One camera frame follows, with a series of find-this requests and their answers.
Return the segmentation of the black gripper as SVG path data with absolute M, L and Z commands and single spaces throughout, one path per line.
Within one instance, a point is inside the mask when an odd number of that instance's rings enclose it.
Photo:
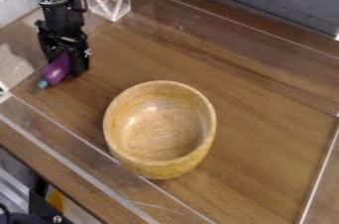
M 52 63 L 62 51 L 69 51 L 73 77 L 88 71 L 91 49 L 87 43 L 87 34 L 83 31 L 84 19 L 62 21 L 60 25 L 48 27 L 48 23 L 37 20 L 34 23 L 38 33 L 38 43 L 48 63 Z

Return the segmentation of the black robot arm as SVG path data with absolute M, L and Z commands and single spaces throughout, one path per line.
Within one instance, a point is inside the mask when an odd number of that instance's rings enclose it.
M 37 38 L 48 63 L 52 63 L 61 52 L 70 58 L 69 74 L 81 75 L 88 71 L 89 47 L 85 25 L 85 0 L 38 0 L 44 19 L 37 20 Z

